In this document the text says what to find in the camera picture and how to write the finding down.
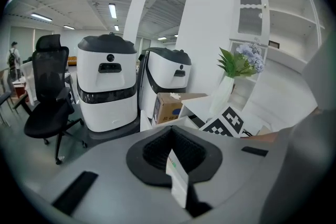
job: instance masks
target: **ceiling light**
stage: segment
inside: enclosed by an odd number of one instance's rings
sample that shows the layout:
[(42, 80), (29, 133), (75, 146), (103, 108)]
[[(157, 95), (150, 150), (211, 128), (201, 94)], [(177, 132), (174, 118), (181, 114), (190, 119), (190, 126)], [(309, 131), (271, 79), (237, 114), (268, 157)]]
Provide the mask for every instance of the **ceiling light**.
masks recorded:
[(63, 25), (63, 27), (64, 27), (64, 28), (71, 29), (71, 30), (74, 30), (74, 28), (73, 28), (73, 27), (71, 27), (71, 26)]
[(112, 18), (116, 19), (117, 18), (117, 12), (116, 12), (116, 5), (115, 4), (109, 4), (109, 9)]
[(39, 15), (37, 13), (32, 13), (32, 16), (33, 17), (36, 17), (36, 18), (39, 18), (39, 19), (42, 19), (42, 20), (47, 20), (48, 22), (51, 22), (52, 19), (48, 18), (48, 17), (45, 17), (45, 16), (42, 16), (42, 15)]

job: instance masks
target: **glass cabinet door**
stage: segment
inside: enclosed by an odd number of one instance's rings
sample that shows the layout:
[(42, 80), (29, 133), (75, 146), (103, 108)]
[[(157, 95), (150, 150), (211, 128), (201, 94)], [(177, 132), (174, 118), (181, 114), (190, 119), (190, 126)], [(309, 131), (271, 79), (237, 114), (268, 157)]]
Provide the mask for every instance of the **glass cabinet door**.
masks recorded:
[(255, 38), (268, 46), (268, 0), (235, 0), (230, 39), (254, 41)]

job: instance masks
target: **desk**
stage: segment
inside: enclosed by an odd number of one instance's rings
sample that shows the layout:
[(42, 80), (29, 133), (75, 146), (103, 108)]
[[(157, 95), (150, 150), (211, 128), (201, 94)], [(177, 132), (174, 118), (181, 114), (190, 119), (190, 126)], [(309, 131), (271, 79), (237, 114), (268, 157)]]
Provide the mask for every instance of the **desk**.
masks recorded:
[[(70, 74), (70, 73), (65, 73), (65, 74), (64, 74), (64, 81), (65, 81), (65, 83), (67, 83), (67, 84), (70, 85), (70, 90), (71, 90), (71, 95), (72, 95), (72, 102), (76, 103), (76, 98), (75, 98), (75, 95), (74, 95), (74, 93), (73, 93), (74, 91), (73, 91), (73, 88), (72, 88), (72, 82), (73, 82), (73, 81), (72, 81), (72, 77), (71, 77), (71, 74)], [(22, 88), (22, 87), (26, 86), (25, 83), (26, 83), (26, 79), (25, 79), (25, 77), (21, 77), (20, 79), (15, 80), (15, 81), (13, 82), (13, 86), (14, 86), (14, 88)], [(37, 100), (37, 99), (36, 99), (36, 95), (34, 95), (34, 97), (33, 97), (33, 101), (35, 102), (36, 100)]]

